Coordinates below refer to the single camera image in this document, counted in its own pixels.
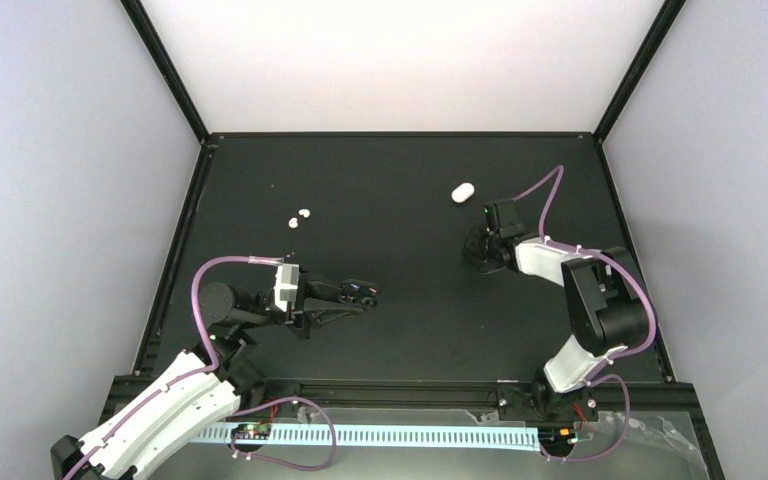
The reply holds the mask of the black earbud charging case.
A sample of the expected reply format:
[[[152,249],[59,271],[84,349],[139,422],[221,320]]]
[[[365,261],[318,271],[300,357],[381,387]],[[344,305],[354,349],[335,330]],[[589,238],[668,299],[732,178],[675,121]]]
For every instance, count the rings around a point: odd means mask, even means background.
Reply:
[[[378,304],[380,289],[373,283],[346,279],[340,285],[339,300],[348,305],[372,308]]]

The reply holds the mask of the white earbud charging case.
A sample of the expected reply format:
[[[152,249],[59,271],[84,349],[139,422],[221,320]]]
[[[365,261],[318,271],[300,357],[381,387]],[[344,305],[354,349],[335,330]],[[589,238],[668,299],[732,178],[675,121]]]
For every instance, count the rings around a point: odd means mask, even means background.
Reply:
[[[452,190],[451,199],[456,204],[462,204],[469,200],[474,194],[475,186],[470,182],[464,182]]]

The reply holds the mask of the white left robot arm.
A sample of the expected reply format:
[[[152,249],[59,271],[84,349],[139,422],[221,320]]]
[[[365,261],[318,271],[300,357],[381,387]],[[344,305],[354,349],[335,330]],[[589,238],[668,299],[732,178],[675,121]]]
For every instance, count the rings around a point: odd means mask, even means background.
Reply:
[[[268,397],[264,375],[247,357],[255,345],[250,330],[286,327],[307,339],[314,328],[376,307],[380,290],[283,264],[274,286],[254,295],[221,282],[193,284],[191,293],[199,343],[95,429],[58,440],[50,450],[55,478],[146,479],[209,427],[262,411],[266,419],[234,428],[227,442],[239,454],[241,440],[267,439],[281,407],[301,400]]]

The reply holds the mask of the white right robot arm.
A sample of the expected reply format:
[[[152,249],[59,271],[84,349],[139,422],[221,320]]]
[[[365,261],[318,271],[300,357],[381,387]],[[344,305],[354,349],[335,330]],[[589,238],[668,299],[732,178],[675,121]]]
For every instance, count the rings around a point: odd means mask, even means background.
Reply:
[[[571,409],[580,390],[615,360],[647,349],[657,318],[629,251],[588,250],[528,232],[512,199],[484,205],[464,254],[481,273],[508,269],[538,277],[564,291],[571,334],[535,374],[532,410],[555,420]]]

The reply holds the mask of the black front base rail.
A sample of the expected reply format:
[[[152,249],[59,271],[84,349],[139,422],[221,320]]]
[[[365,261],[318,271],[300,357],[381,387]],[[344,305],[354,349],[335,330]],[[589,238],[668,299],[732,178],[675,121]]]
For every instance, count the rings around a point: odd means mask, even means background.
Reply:
[[[298,396],[323,407],[463,408],[520,407],[550,394],[540,382],[338,381],[267,379],[242,394],[253,407],[268,399]]]

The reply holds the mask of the black frame post right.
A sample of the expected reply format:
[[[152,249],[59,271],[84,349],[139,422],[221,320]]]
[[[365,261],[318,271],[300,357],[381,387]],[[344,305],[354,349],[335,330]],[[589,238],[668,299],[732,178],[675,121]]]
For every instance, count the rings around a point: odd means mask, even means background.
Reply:
[[[593,137],[597,144],[602,145],[608,138],[685,4],[686,0],[665,0],[662,2],[593,131]]]

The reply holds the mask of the black frame post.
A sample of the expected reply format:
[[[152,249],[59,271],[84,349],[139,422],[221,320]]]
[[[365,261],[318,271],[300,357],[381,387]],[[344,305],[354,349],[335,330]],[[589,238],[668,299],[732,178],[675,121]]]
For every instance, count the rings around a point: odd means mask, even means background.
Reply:
[[[210,137],[210,132],[199,114],[143,2],[140,0],[121,0],[120,3],[195,138],[200,144],[206,143]]]
[[[593,131],[593,137],[597,144],[602,145],[608,138],[685,4],[686,0],[665,0],[662,2]]]

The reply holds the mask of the black frame post left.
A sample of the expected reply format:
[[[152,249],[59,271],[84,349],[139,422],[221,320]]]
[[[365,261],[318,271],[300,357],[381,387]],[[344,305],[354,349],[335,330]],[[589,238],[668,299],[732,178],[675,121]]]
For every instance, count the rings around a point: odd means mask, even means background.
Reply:
[[[200,144],[206,143],[210,137],[210,132],[199,114],[143,2],[140,0],[121,0],[120,3],[195,138]]]

